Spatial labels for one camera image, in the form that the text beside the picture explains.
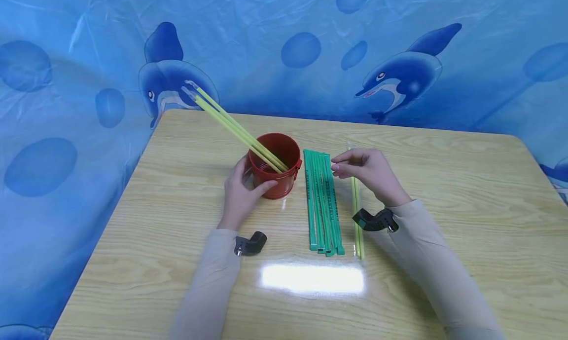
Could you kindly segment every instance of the wood grain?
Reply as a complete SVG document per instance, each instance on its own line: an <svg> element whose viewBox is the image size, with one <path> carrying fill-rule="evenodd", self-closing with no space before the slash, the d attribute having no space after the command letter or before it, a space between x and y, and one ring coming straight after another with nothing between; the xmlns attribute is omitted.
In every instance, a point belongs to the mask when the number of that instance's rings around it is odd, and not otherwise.
<svg viewBox="0 0 568 340"><path fill-rule="evenodd" d="M519 139L234 117L254 136L288 134L302 149L334 155L349 141L383 150L408 192L437 219L509 339L560 339L568 332L568 209ZM164 339L219 220L224 179L244 153L206 113L168 111L52 339ZM348 182L337 182L336 191L349 251ZM366 209L382 208L369 191L362 197ZM349 252L325 258L309 251L303 168L292 193L262 200L240 235L255 230L268 243L243 259L224 339L443 338L422 292L388 257L387 235L373 236L384 249L365 235L362 262ZM314 279L318 270L328 279Z"/></svg>

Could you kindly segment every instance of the human hand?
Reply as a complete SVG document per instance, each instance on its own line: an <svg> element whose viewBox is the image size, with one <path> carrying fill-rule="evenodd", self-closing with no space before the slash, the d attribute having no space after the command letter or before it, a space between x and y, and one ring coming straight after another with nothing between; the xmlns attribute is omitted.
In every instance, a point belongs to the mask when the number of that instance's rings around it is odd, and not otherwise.
<svg viewBox="0 0 568 340"><path fill-rule="evenodd" d="M340 179L359 179L387 207L396 207L412 201L380 150L347 150L331 161L335 163L331 167L334 176Z"/></svg>
<svg viewBox="0 0 568 340"><path fill-rule="evenodd" d="M247 215L254 208L258 199L270 188L276 186L276 181L266 181L257 188L250 190L247 180L251 174L247 156L235 165L231 175L225 180L225 206L223 217L217 229L230 229L238 231Z"/></svg>

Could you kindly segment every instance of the red cup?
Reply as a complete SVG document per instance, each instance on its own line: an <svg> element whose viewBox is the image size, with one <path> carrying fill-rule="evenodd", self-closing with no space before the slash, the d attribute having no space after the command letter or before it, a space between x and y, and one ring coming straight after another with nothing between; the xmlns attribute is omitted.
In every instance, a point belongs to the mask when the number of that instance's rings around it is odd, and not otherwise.
<svg viewBox="0 0 568 340"><path fill-rule="evenodd" d="M275 154L289 169L282 173L276 173L264 160L249 150L248 159L252 169L253 184L257 187L266 181L276 180L278 184L270 188L263 197L266 199L283 198L292 190L300 166L302 166L300 148L294 139L280 133L264 134L257 140Z"/></svg>

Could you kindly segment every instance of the bundle of straws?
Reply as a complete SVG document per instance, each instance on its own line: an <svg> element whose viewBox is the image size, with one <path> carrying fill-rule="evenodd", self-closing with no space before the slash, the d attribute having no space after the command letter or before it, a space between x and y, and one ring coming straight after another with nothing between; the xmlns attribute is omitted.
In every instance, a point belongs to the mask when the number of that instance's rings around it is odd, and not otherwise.
<svg viewBox="0 0 568 340"><path fill-rule="evenodd" d="M353 204L352 215L355 215L361 209L361 189L359 181L356 178L351 178L351 202ZM354 222L355 227L355 254L359 259L365 258L365 244L363 243L363 230L357 223Z"/></svg>
<svg viewBox="0 0 568 340"><path fill-rule="evenodd" d="M212 97L209 96L201 87L194 81L187 80L185 83L191 85L196 92L182 87L182 90L204 111L208 112L215 120L221 123L222 126L227 128L235 137L242 141L251 152L255 153L265 163L267 163L276 173L288 171L288 167L276 157L275 154L270 152L264 147L256 138L248 133L239 123L236 122L226 111L223 109Z"/></svg>

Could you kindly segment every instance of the finger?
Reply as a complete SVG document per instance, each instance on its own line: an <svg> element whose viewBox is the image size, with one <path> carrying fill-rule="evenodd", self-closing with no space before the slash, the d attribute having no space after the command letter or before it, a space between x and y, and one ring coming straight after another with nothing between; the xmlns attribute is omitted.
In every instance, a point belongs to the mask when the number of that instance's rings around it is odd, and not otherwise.
<svg viewBox="0 0 568 340"><path fill-rule="evenodd" d="M248 181L248 179L250 178L251 175L252 175L252 169L251 168L243 173L243 184L247 183L247 181Z"/></svg>
<svg viewBox="0 0 568 340"><path fill-rule="evenodd" d="M266 192L268 192L268 190L274 186L276 186L278 184L277 181L266 181L265 183L261 184L260 186L258 186L257 188L255 188L254 190L251 191L251 193L253 193L255 198L260 198L263 194L265 194Z"/></svg>
<svg viewBox="0 0 568 340"><path fill-rule="evenodd" d="M350 164L335 164L331 167L331 169L334 172L337 172L337 175L340 179L345 179L350 178L351 176L358 178L362 172L363 167Z"/></svg>
<svg viewBox="0 0 568 340"><path fill-rule="evenodd" d="M340 163L341 161L361 160L365 154L365 149L351 149L334 157L331 162Z"/></svg>
<svg viewBox="0 0 568 340"><path fill-rule="evenodd" d="M235 165L235 168L233 168L233 172L231 173L231 177L232 178L242 178L244 172L245 172L245 166L247 164L247 156L243 156L241 157L241 159L239 160L239 162Z"/></svg>

